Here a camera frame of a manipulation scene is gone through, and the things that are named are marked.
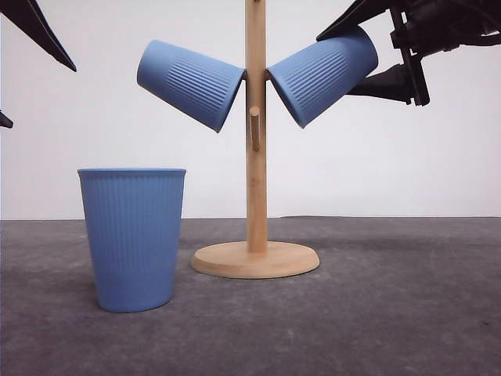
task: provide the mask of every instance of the blue cup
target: blue cup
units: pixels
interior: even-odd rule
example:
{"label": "blue cup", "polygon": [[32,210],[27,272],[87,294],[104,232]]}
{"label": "blue cup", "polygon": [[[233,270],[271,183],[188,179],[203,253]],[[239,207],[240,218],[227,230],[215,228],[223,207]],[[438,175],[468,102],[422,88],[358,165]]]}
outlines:
{"label": "blue cup", "polygon": [[101,308],[137,312],[172,296],[186,170],[78,170]]}
{"label": "blue cup", "polygon": [[316,42],[268,68],[273,86],[304,128],[377,67],[377,52],[361,27]]}
{"label": "blue cup", "polygon": [[140,86],[216,132],[240,87],[244,69],[197,52],[152,41],[139,63]]}

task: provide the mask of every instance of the ribbed texture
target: ribbed texture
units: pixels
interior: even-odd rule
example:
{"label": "ribbed texture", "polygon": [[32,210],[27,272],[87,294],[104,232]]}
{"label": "ribbed texture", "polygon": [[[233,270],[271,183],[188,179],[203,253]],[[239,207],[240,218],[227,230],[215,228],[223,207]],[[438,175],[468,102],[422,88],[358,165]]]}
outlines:
{"label": "ribbed texture", "polygon": [[310,45],[268,71],[290,114],[305,127],[376,67],[376,50],[358,27]]}
{"label": "ribbed texture", "polygon": [[168,301],[184,172],[79,173],[99,304],[131,312]]}
{"label": "ribbed texture", "polygon": [[217,116],[231,81],[195,61],[179,59],[165,75],[165,85],[192,105]]}
{"label": "ribbed texture", "polygon": [[[342,52],[337,50],[327,51],[323,55],[315,56],[305,64],[284,76],[292,95],[297,98],[303,111],[309,111],[319,101],[324,101],[324,96],[329,95],[329,90],[339,81],[350,74]],[[315,77],[322,77],[318,82]]]}

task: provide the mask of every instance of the white backdrop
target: white backdrop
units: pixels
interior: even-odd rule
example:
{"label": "white backdrop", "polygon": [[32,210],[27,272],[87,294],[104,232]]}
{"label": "white backdrop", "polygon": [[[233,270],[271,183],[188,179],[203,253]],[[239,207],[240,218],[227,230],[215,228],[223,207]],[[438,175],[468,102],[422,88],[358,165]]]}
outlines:
{"label": "white backdrop", "polygon": [[[243,66],[243,0],[39,3],[78,73],[2,22],[2,218],[82,218],[77,168],[110,166],[186,168],[184,217],[244,217],[244,87],[217,135],[135,83],[153,38]],[[350,3],[269,0],[269,65]],[[363,26],[377,71],[401,62],[388,14]],[[500,63],[428,57],[429,106],[346,96],[305,130],[269,84],[269,216],[501,215]]]}

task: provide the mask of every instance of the gray fabric surface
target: gray fabric surface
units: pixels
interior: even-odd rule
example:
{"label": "gray fabric surface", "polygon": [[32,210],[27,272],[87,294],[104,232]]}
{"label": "gray fabric surface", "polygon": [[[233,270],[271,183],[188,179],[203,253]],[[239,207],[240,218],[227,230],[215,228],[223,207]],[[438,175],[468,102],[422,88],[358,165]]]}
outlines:
{"label": "gray fabric surface", "polygon": [[241,219],[182,222],[175,294],[158,309],[95,301],[82,221],[2,225],[2,375],[501,374],[501,219],[269,221],[316,249],[313,272],[194,272]]}

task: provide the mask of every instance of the wooden pole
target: wooden pole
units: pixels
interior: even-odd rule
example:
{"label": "wooden pole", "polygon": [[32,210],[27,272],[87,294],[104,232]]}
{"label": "wooden pole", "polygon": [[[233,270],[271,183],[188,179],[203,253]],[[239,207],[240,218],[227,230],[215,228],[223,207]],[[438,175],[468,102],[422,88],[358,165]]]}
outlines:
{"label": "wooden pole", "polygon": [[266,1],[245,1],[247,250],[266,253]]}
{"label": "wooden pole", "polygon": [[212,276],[275,278],[316,268],[304,245],[268,240],[266,212],[265,0],[245,0],[247,241],[214,244],[195,252],[191,265]]}

